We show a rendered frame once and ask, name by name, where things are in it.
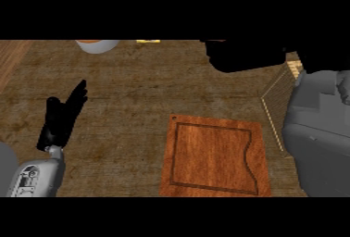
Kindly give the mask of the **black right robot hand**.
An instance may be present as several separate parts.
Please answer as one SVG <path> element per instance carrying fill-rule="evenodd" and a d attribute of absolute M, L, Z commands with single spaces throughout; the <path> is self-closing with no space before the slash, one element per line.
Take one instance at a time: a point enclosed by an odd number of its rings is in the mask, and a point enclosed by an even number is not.
<path fill-rule="evenodd" d="M 202 43 L 212 67 L 226 73 L 280 65 L 291 52 L 297 53 L 307 73 L 350 70 L 350 46 L 288 42 L 248 43 L 233 39 L 202 40 Z"/>

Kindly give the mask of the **grey bowl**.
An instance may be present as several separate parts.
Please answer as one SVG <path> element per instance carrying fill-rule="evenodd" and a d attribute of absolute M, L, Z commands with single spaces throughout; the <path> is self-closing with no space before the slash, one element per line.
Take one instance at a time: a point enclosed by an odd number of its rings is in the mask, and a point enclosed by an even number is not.
<path fill-rule="evenodd" d="M 118 43 L 119 40 L 102 40 L 100 42 L 93 44 L 82 44 L 77 42 L 80 48 L 88 54 L 102 54 L 111 51 L 116 47 Z"/>

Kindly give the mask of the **brown wooden cutting board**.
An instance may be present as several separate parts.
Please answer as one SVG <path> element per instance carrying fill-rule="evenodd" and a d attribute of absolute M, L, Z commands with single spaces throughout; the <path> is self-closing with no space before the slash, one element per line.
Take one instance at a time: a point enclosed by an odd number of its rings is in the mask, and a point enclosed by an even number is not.
<path fill-rule="evenodd" d="M 270 195 L 266 145 L 257 122 L 170 116 L 158 194 Z"/>

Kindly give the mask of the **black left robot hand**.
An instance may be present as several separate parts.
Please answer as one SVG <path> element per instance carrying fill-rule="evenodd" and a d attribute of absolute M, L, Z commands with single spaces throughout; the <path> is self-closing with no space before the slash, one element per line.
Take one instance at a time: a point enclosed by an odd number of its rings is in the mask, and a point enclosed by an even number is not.
<path fill-rule="evenodd" d="M 65 147 L 77 117 L 87 101 L 85 80 L 81 80 L 65 102 L 54 96 L 46 100 L 46 121 L 37 142 L 37 149 L 46 149 L 56 145 Z"/>

